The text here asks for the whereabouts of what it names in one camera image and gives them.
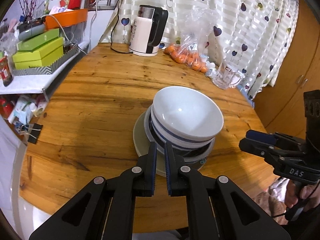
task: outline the white shelf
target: white shelf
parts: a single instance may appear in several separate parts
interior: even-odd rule
[[[85,49],[89,45],[89,41],[83,41],[79,44],[81,49]],[[63,63],[52,75],[28,75],[28,76],[15,76],[11,84],[7,87],[3,85],[0,80],[0,95],[9,94],[42,94],[49,85],[55,80],[55,78],[61,73],[61,71],[73,60],[78,54],[82,52],[78,51],[77,54]]]

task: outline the cabinet door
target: cabinet door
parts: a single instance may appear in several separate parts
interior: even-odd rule
[[[297,92],[280,114],[266,127],[268,132],[282,132],[305,138],[306,118],[304,117],[303,92],[320,89],[320,42],[315,57]]]
[[[258,93],[255,111],[264,127],[281,112],[301,85],[314,57],[320,25],[304,0],[299,0],[297,27],[289,51],[281,65],[276,85]]]

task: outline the wooden table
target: wooden table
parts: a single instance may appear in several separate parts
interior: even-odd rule
[[[116,48],[127,50],[124,44]],[[186,86],[212,98],[224,116],[201,173],[226,175],[250,197],[275,179],[262,158],[241,152],[238,143],[248,129],[265,131],[255,111],[236,89],[220,90],[202,73],[177,64],[162,51],[155,57],[122,55],[99,44],[68,74],[38,123],[36,145],[24,158],[20,195],[53,214],[95,176],[119,176],[135,166],[132,130],[167,86]],[[137,198],[134,232],[183,228],[188,225],[184,197],[168,196],[166,179],[156,176],[152,198]]]

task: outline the bag of oranges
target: bag of oranges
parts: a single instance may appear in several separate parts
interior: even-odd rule
[[[180,22],[183,26],[180,44],[171,44],[165,48],[164,53],[169,54],[177,63],[205,73],[208,70],[208,57],[204,55],[204,49],[217,18],[216,11],[208,8],[195,8],[184,15]]]

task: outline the electric kettle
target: electric kettle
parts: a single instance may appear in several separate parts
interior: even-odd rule
[[[167,19],[167,10],[140,5],[138,16],[133,22],[129,51],[139,56],[157,55]]]

